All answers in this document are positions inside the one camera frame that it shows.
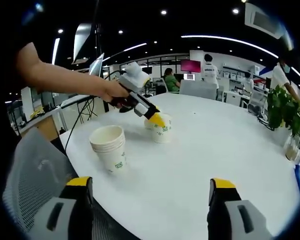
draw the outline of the computer monitor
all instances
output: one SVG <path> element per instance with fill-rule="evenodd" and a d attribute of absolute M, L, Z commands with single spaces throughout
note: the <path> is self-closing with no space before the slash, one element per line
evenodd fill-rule
<path fill-rule="evenodd" d="M 145 72 L 146 74 L 152 74 L 152 66 L 143 67 L 142 71 Z"/>
<path fill-rule="evenodd" d="M 193 60 L 181 60 L 181 71 L 201 73 L 201 62 Z"/>
<path fill-rule="evenodd" d="M 102 61 L 105 54 L 102 53 L 89 67 L 89 75 L 101 77 Z"/>
<path fill-rule="evenodd" d="M 183 74 L 175 73 L 174 77 L 175 77 L 175 79 L 177 79 L 178 82 L 181 82 L 181 80 L 184 79 L 184 75 Z"/>

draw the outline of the recessed light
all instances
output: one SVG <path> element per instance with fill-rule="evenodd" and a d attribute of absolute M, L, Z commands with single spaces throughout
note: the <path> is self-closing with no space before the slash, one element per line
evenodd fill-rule
<path fill-rule="evenodd" d="M 234 8 L 232 9 L 232 13 L 237 15 L 239 13 L 239 9 L 238 8 Z"/>

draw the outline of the office desk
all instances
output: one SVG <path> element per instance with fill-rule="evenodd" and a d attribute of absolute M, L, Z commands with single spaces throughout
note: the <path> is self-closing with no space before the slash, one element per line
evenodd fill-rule
<path fill-rule="evenodd" d="M 210 179 L 217 177 L 236 185 L 272 234 L 283 228 L 299 190 L 293 163 L 268 129 L 224 102 L 171 93 L 150 100 L 172 116 L 171 143 L 153 142 L 134 112 L 114 110 L 75 128 L 66 149 L 76 173 L 93 178 L 93 197 L 118 223 L 143 240 L 207 240 Z M 106 125 L 124 128 L 126 177 L 108 175 L 90 146 L 92 131 Z M 69 133 L 60 136 L 63 146 Z"/>

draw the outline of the air conditioning unit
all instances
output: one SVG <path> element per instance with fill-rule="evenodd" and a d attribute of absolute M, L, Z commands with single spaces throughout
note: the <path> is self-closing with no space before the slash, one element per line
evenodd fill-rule
<path fill-rule="evenodd" d="M 251 3 L 245 4 L 244 24 L 276 39 L 281 38 L 286 32 L 286 28 L 275 17 L 267 15 L 261 8 Z"/>

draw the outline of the green leaves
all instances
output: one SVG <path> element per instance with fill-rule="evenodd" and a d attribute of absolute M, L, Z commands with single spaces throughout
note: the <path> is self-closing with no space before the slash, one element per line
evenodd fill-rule
<path fill-rule="evenodd" d="M 267 97 L 268 121 L 272 129 L 280 127 L 285 122 L 285 127 L 292 130 L 293 136 L 300 136 L 300 105 L 290 94 L 280 86 L 276 86 Z"/>

